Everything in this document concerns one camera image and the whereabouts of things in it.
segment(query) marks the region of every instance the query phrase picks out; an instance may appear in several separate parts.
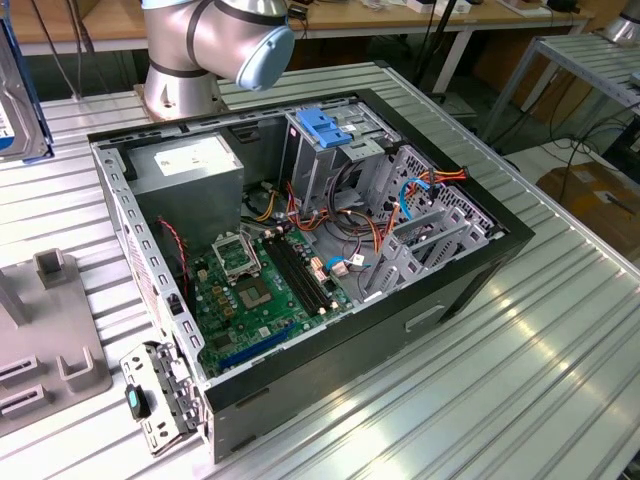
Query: metal table leg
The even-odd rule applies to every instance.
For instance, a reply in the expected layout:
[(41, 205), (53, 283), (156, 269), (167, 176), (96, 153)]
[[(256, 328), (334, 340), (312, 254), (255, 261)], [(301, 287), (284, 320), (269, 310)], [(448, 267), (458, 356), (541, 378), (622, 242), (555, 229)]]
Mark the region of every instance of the metal table leg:
[(460, 63), (460, 59), (462, 58), (465, 48), (467, 48), (472, 33), (473, 30), (463, 30), (456, 35), (449, 55), (447, 55), (447, 60), (444, 62), (438, 80), (433, 87), (433, 93), (443, 93), (447, 91), (451, 77), (453, 77), (458, 63)]
[(593, 106), (589, 109), (589, 113), (586, 115), (586, 120), (580, 127), (580, 130), (576, 134), (576, 137), (582, 138), (583, 135), (586, 135), (591, 128), (596, 124), (598, 120), (600, 120), (600, 111), (604, 108), (604, 106), (609, 101), (609, 97), (604, 93), (594, 90), (596, 95), (598, 95), (598, 99), (595, 101)]
[(529, 65), (531, 65), (531, 62), (535, 57), (535, 54), (537, 53), (537, 45), (538, 45), (537, 38), (534, 38), (533, 40), (531, 40), (531, 43), (527, 47), (526, 52), (524, 52), (524, 55), (520, 60), (520, 63), (518, 63), (518, 66), (516, 67), (513, 74), (511, 75), (511, 78), (509, 79), (504, 89), (500, 93), (498, 100), (493, 105), (493, 108), (491, 109), (491, 112), (489, 113), (489, 117), (485, 124), (484, 130), (480, 132), (480, 138), (484, 142), (489, 143), (489, 136), (495, 130), (498, 120), (502, 115), (502, 111), (505, 109), (505, 107), (509, 103), (509, 100), (511, 100), (511, 97), (515, 92), (516, 87), (520, 84), (520, 81), (522, 80), (522, 77), (524, 77), (525, 73), (527, 73), (527, 70), (529, 69)]
[[(569, 30), (569, 33), (567, 35), (578, 35), (582, 33), (582, 30), (584, 29), (585, 25), (586, 25), (585, 22), (580, 22), (577, 25), (574, 25), (573, 27), (571, 27), (571, 30)], [(538, 97), (542, 94), (544, 87), (546, 87), (547, 84), (551, 81), (551, 79), (553, 78), (553, 75), (556, 73), (557, 70), (558, 70), (558, 65), (554, 62), (550, 62), (547, 68), (542, 73), (542, 75), (540, 75), (540, 78), (538, 79), (538, 81), (536, 82), (536, 85), (531, 90), (531, 93), (529, 93), (529, 96), (522, 104), (521, 110), (523, 112), (527, 110), (533, 104), (533, 102), (535, 102), (538, 99)]]

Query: red cable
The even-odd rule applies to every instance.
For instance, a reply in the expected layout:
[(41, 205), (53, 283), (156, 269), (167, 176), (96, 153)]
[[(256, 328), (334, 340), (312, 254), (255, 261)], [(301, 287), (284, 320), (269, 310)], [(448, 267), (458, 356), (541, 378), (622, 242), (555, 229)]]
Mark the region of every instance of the red cable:
[(182, 243), (182, 239), (180, 238), (180, 235), (178, 235), (178, 232), (176, 232), (176, 229), (173, 228), (171, 226), (171, 224), (161, 218), (158, 218), (158, 222), (165, 226), (167, 228), (167, 230), (169, 230), (169, 232), (171, 232), (171, 235), (173, 235), (173, 239), (176, 241), (176, 244), (178, 245), (178, 250), (180, 250), (180, 261), (182, 262), (182, 276), (184, 278), (184, 301), (187, 301), (187, 286), (189, 285), (189, 278), (187, 277), (187, 257), (184, 253), (184, 244)]

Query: green motherboard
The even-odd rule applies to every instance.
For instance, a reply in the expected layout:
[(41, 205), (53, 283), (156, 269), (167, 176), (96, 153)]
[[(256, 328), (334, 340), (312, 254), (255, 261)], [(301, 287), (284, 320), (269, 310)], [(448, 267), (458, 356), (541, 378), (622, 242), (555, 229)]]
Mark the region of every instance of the green motherboard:
[[(302, 234), (293, 230), (283, 238), (296, 253), (300, 265), (308, 266), (313, 257)], [(294, 338), (311, 328), (351, 308), (344, 291), (332, 281), (320, 285), (331, 300), (326, 312), (310, 314), (301, 299), (294, 293), (268, 253), (268, 245), (262, 239), (253, 239), (256, 260), (261, 266), (259, 275), (245, 275), (235, 285), (229, 283), (225, 269), (237, 268), (249, 260), (250, 255), (236, 246), (225, 245), (218, 249), (222, 257), (212, 250), (189, 262), (196, 279), (196, 323), (205, 340), (200, 352), (200, 363), (207, 375), (217, 376), (234, 365), (243, 363), (275, 345)]]

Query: wooden desk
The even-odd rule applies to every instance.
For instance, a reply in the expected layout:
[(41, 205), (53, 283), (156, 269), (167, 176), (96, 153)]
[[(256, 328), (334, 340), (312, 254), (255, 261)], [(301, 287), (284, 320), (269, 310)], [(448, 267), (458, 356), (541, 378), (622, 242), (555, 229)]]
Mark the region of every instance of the wooden desk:
[[(495, 0), (485, 0), (482, 5), (471, 7), (464, 15), (452, 15), (446, 31), (458, 32), (434, 91), (444, 92), (462, 57), (471, 35), (476, 30), (537, 28), (572, 26), (571, 33), (580, 33), (590, 15), (555, 12), (551, 17), (527, 18), (512, 12)], [(424, 33), (428, 15), (422, 15), (406, 7), (392, 6), (373, 11), (350, 0), (346, 4), (315, 3), (309, 6), (307, 38), (366, 37), (401, 33)], [(440, 17), (434, 15), (432, 31)], [(47, 28), (61, 53), (75, 52), (71, 26), (66, 22), (47, 21)], [(33, 16), (15, 15), (14, 29), (25, 55), (42, 55), (50, 52), (45, 37)], [(95, 42), (96, 50), (137, 50), (147, 47), (144, 17), (138, 0), (102, 0), (85, 18), (85, 24)], [(292, 20), (291, 28), (302, 37), (302, 22)]]

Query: slotted aluminum table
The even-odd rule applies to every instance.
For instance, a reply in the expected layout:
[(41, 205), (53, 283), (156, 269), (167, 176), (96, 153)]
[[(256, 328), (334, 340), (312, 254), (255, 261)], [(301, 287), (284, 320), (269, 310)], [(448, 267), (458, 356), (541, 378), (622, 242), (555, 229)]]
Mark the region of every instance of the slotted aluminum table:
[(593, 33), (538, 37), (529, 44), (529, 48), (491, 109), (481, 134), (484, 140), (487, 140), (495, 130), (504, 108), (537, 54), (547, 57), (551, 64), (522, 105), (523, 110), (531, 106), (542, 94), (544, 87), (560, 66), (602, 92), (600, 100), (586, 117), (591, 119), (591, 123), (583, 126), (583, 131), (588, 131), (597, 120), (597, 113), (607, 97), (623, 107), (634, 107), (633, 110), (636, 113), (640, 112), (640, 88), (629, 81), (632, 73), (640, 72), (640, 46), (621, 47)]
[(114, 386), (0, 439), (0, 477), (616, 478), (640, 447), (640, 272), (390, 69), (293, 72), (232, 108), (372, 88), (536, 232), (469, 307), (214, 466), (197, 437), (153, 459), (118, 359), (154, 331), (85, 135), (147, 122), (133, 93), (51, 102), (55, 159), (0, 165), (0, 266), (79, 259)]

